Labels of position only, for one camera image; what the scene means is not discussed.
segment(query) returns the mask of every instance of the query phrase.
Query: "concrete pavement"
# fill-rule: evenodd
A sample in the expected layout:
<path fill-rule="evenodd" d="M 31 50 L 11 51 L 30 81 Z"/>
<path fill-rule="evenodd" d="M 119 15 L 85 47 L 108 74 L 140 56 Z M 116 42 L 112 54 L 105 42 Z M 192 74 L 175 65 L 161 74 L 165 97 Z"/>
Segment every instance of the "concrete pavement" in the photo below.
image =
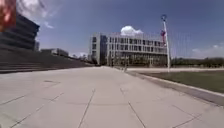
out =
<path fill-rule="evenodd" d="M 221 106 L 107 67 L 0 75 L 2 128 L 223 128 Z"/>

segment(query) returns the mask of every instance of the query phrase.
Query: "flagpole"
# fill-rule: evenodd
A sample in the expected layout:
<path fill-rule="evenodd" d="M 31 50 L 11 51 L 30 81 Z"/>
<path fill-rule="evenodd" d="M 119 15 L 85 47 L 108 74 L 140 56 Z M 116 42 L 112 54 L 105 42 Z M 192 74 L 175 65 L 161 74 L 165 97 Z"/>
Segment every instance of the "flagpole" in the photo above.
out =
<path fill-rule="evenodd" d="M 170 47 L 169 47 L 168 34 L 167 34 L 167 28 L 166 28 L 166 19 L 167 19 L 167 15 L 162 15 L 163 27 L 165 31 L 165 44 L 167 48 L 167 71 L 169 73 L 171 65 L 170 65 Z"/>

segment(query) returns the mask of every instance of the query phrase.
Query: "blue sky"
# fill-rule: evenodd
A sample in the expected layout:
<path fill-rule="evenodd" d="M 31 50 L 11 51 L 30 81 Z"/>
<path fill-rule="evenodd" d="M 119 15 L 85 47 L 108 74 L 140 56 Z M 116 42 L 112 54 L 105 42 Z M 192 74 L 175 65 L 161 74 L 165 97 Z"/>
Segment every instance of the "blue sky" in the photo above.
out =
<path fill-rule="evenodd" d="M 127 25 L 159 36 L 161 14 L 173 56 L 224 56 L 223 0 L 43 0 L 42 15 L 28 15 L 41 25 L 41 47 L 87 53 L 94 32 L 118 33 Z"/>

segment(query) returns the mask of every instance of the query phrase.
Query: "office building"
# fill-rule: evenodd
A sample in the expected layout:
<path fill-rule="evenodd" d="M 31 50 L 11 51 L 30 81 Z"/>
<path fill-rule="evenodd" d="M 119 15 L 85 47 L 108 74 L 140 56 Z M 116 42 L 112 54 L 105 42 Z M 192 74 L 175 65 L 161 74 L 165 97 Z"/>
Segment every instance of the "office building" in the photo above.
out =
<path fill-rule="evenodd" d="M 89 59 L 99 65 L 165 66 L 167 49 L 163 42 L 145 36 L 94 34 Z"/>
<path fill-rule="evenodd" d="M 17 12 L 15 25 L 0 32 L 0 44 L 35 50 L 39 26 Z"/>
<path fill-rule="evenodd" d="M 39 49 L 40 49 L 40 43 L 36 41 L 34 45 L 34 51 L 39 51 Z"/>
<path fill-rule="evenodd" d="M 41 49 L 42 53 L 68 57 L 69 53 L 60 48 Z"/>

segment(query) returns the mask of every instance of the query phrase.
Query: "green lawn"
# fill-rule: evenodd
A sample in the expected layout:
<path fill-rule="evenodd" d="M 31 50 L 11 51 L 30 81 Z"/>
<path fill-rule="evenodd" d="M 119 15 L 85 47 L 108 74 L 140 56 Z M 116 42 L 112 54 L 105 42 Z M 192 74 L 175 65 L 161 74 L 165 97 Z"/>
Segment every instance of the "green lawn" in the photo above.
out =
<path fill-rule="evenodd" d="M 224 93 L 224 71 L 145 73 L 144 75 Z"/>

